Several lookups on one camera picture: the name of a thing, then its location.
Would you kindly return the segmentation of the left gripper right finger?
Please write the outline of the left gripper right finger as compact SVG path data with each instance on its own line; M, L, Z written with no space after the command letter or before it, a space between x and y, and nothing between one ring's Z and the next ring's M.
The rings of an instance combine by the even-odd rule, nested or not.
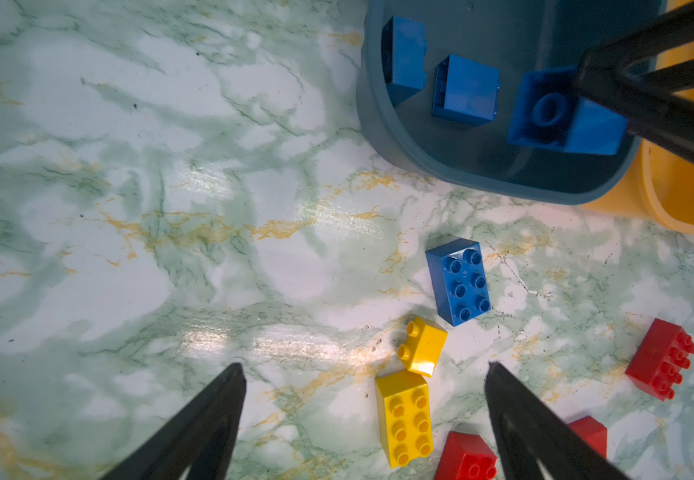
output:
M507 479L624 479L501 363L492 362L485 397Z

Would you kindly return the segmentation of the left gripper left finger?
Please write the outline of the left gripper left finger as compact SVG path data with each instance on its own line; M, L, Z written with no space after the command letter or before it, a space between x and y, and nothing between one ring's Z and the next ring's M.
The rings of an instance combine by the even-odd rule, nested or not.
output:
M246 378L233 363L106 479L223 479L237 439Z

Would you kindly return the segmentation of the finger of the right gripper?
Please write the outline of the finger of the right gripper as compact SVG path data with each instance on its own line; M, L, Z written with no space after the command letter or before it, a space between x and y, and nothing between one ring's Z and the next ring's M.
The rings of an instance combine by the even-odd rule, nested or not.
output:
M573 82L576 94L623 117L629 130L694 165L694 59L634 75L632 66L694 42L694 1L642 28L587 49Z

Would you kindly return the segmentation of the yellow plastic bin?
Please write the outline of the yellow plastic bin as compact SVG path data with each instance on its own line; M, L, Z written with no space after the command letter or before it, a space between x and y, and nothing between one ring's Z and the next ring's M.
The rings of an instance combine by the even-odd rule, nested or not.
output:
M694 42L661 53L657 69L694 59ZM678 92L694 101L694 89ZM653 220L694 236L694 165L642 140L623 178L605 195L582 205L610 215Z

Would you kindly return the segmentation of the dark teal plastic bin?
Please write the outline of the dark teal plastic bin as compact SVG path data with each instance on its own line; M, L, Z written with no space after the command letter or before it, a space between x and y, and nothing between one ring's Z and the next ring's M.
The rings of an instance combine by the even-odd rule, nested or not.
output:
M372 1L356 87L361 128L391 164L478 190L556 204L592 202L629 169L641 141L587 155L513 145L508 132L522 77L574 67L583 52L663 14L663 1ZM382 31L394 17L420 23L426 86L393 104L382 66ZM457 55L497 69L496 117L482 126L433 115L437 65Z

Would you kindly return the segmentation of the dark blue small lego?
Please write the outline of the dark blue small lego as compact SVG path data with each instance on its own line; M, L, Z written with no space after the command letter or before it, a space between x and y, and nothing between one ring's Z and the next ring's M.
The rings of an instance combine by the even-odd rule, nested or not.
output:
M436 67L432 115L480 126L497 115L499 70L449 55Z

